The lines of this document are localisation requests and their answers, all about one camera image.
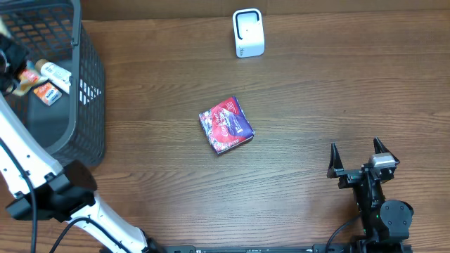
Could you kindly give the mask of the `red purple sanitary pad pack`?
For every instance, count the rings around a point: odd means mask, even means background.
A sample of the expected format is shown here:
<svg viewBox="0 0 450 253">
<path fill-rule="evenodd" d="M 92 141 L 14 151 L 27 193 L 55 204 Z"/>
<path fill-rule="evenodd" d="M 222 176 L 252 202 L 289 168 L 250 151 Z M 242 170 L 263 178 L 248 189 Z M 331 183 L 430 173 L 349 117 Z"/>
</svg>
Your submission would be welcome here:
<svg viewBox="0 0 450 253">
<path fill-rule="evenodd" d="M 201 112 L 198 118 L 209 144 L 218 155 L 250 141 L 255 135 L 235 96 Z"/>
</svg>

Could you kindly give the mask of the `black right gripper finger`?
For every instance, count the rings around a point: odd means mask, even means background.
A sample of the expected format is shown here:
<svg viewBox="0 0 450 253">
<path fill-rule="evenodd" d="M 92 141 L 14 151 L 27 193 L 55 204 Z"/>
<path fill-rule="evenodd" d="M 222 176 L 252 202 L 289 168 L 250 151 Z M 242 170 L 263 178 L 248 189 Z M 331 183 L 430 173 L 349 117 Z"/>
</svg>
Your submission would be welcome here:
<svg viewBox="0 0 450 253">
<path fill-rule="evenodd" d="M 344 167 L 337 146 L 334 142 L 332 142 L 330 145 L 330 162 L 328 165 L 328 172 L 338 172 L 343 170 Z"/>
<path fill-rule="evenodd" d="M 384 146 L 384 144 L 381 142 L 381 140 L 377 136 L 373 139 L 373 146 L 374 146 L 375 154 L 389 152 L 389 150 Z"/>
</svg>

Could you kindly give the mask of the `yellow snack bag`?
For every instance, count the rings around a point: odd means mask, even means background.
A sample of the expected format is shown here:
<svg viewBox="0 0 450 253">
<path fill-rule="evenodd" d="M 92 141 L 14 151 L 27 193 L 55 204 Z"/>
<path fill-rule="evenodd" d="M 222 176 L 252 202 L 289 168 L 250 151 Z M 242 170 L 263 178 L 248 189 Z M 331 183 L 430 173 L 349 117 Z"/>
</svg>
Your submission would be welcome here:
<svg viewBox="0 0 450 253">
<path fill-rule="evenodd" d="M 16 96 L 24 96 L 31 88 L 39 86 L 48 80 L 47 77 L 36 70 L 34 63 L 30 60 L 26 62 L 25 69 L 18 75 L 18 78 L 20 83 L 13 91 L 13 95 Z"/>
</svg>

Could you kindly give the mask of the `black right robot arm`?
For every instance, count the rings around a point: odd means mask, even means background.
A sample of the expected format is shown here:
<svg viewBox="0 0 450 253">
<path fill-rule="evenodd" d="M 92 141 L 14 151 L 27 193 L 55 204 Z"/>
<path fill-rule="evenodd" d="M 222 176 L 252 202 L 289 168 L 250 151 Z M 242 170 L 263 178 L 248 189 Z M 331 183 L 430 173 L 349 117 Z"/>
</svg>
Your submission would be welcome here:
<svg viewBox="0 0 450 253">
<path fill-rule="evenodd" d="M 338 188 L 351 188 L 359 214 L 335 230 L 329 237 L 325 252 L 411 252 L 404 241 L 409 238 L 413 207 L 401 200 L 387 200 L 382 184 L 394 178 L 400 161 L 380 141 L 373 139 L 374 155 L 359 169 L 345 169 L 337 146 L 330 145 L 327 177 L 339 179 Z M 333 246 L 334 238 L 344 228 L 360 220 L 364 234 L 350 242 Z"/>
</svg>

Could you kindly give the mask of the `white gold-capped shampoo bottle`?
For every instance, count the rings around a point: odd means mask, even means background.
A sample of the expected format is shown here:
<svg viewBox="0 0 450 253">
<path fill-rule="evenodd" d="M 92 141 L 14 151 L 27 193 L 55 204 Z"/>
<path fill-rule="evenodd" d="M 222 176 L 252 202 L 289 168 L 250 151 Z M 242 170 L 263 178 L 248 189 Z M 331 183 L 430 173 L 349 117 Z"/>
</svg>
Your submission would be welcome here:
<svg viewBox="0 0 450 253">
<path fill-rule="evenodd" d="M 41 73 L 41 75 L 47 77 L 59 89 L 67 94 L 70 93 L 70 78 L 72 76 L 71 72 L 46 59 L 38 60 L 35 63 L 35 67 Z"/>
</svg>

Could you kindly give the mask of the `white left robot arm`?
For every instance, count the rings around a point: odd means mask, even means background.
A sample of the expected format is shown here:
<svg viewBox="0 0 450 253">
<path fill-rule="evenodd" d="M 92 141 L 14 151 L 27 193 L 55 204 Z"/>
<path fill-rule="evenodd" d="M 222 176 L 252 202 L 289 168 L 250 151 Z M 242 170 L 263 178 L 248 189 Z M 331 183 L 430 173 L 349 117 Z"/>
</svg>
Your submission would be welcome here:
<svg viewBox="0 0 450 253">
<path fill-rule="evenodd" d="M 54 252 L 67 232 L 77 226 L 111 252 L 162 252 L 154 239 L 127 223 L 99 196 L 84 165 L 98 153 L 92 144 L 81 159 L 62 165 L 42 148 L 6 101 L 20 84 L 27 66 L 27 49 L 1 35 L 1 174 L 14 196 L 7 207 L 16 220 L 32 223 L 31 252 L 37 249 L 38 222 L 56 219 L 67 226 L 53 244 Z"/>
</svg>

